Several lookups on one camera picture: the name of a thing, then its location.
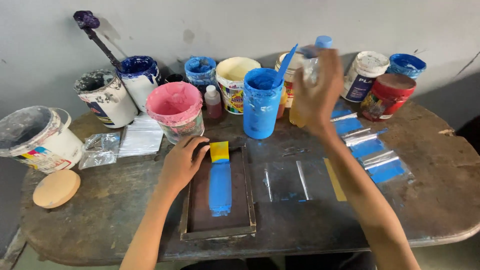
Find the floor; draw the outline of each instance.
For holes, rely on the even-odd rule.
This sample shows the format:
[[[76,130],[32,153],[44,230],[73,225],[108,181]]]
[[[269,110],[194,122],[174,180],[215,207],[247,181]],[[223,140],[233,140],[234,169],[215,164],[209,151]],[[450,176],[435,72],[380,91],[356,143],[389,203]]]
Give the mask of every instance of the floor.
[[[429,247],[416,247],[413,253],[422,270],[475,270],[480,269],[480,233],[458,243]],[[273,261],[282,269],[282,257]],[[186,261],[158,263],[156,270],[179,270],[188,265]],[[117,270],[119,266],[71,267],[50,261],[39,261],[38,254],[27,246],[14,270]]]

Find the dark blue paint container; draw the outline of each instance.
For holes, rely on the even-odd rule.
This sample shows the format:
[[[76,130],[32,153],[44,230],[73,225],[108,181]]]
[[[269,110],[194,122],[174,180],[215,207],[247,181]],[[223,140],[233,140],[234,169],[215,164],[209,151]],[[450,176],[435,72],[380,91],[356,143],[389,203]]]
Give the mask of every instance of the dark blue paint container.
[[[243,131],[254,139],[273,133],[284,80],[273,86],[277,74],[270,68],[252,69],[243,79]]]
[[[146,111],[148,95],[160,85],[161,75],[156,61],[150,56],[132,56],[121,62],[117,74],[141,111]]]
[[[396,53],[390,56],[390,66],[385,73],[399,73],[415,80],[426,68],[427,64],[419,58],[409,54]]]
[[[215,60],[206,56],[192,57],[185,63],[187,80],[198,88],[202,97],[205,95],[207,86],[217,86],[215,68]]]

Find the red plastic jar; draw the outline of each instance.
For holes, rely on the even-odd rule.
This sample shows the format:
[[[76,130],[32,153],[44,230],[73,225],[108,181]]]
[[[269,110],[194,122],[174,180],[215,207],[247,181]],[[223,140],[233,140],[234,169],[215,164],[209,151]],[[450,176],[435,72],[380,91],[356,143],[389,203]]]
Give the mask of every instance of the red plastic jar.
[[[403,74],[378,76],[361,103],[363,116],[372,122],[389,119],[407,101],[416,87],[415,80]]]

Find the wooden lid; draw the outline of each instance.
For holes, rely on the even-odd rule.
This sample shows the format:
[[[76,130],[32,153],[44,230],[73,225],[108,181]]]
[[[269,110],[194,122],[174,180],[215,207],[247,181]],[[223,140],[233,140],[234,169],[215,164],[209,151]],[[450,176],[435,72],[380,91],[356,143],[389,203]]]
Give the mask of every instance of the wooden lid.
[[[49,174],[35,188],[33,202],[43,208],[54,208],[70,200],[80,186],[80,176],[71,170]]]

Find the blue bottle cap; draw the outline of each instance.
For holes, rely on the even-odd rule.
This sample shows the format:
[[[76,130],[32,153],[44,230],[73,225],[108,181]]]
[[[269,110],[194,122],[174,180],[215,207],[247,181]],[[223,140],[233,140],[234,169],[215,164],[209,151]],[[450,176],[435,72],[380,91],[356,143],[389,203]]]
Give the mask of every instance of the blue bottle cap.
[[[332,46],[332,38],[329,36],[319,36],[315,41],[317,48],[330,48]]]

